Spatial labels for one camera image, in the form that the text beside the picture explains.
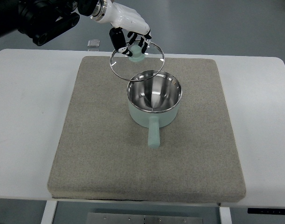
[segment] fabric mat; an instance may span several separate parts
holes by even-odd
[[[183,95],[174,121],[160,129],[161,146],[150,149],[109,57],[83,58],[49,177],[53,197],[221,203],[245,196],[215,61],[166,58],[163,71]]]

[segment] small metal object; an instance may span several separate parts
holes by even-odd
[[[100,45],[100,40],[89,40],[87,43],[87,47],[89,48],[98,48]]]
[[[94,213],[87,214],[86,224],[180,224],[183,220],[187,224],[202,224],[199,217],[172,217],[172,216],[144,216],[133,214]]]

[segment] white robotic hand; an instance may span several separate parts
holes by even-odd
[[[132,44],[138,35],[141,35],[139,46],[144,54],[148,44],[151,42],[151,31],[145,20],[136,12],[136,10],[121,4],[111,2],[110,0],[99,0],[91,17],[98,23],[111,23],[114,27],[109,35],[116,51],[127,56],[132,56],[132,52],[125,43],[125,36],[122,29],[129,31],[128,37]]]

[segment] saucepan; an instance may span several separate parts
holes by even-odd
[[[171,74],[149,70],[135,75],[131,80],[156,76],[141,82],[130,81],[127,87],[129,112],[139,125],[148,128],[148,146],[160,146],[160,128],[170,124],[177,115],[182,89]]]

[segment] glass lid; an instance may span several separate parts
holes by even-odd
[[[138,46],[140,40],[135,40],[129,45],[128,49],[133,53],[132,57],[128,57],[116,50],[110,57],[110,67],[112,71],[121,79],[126,81],[144,81],[157,75],[163,68],[165,57],[162,49],[155,43],[150,42],[144,54],[141,53],[141,47]],[[148,70],[156,70],[149,76],[141,76],[135,80],[131,80],[135,75]]]

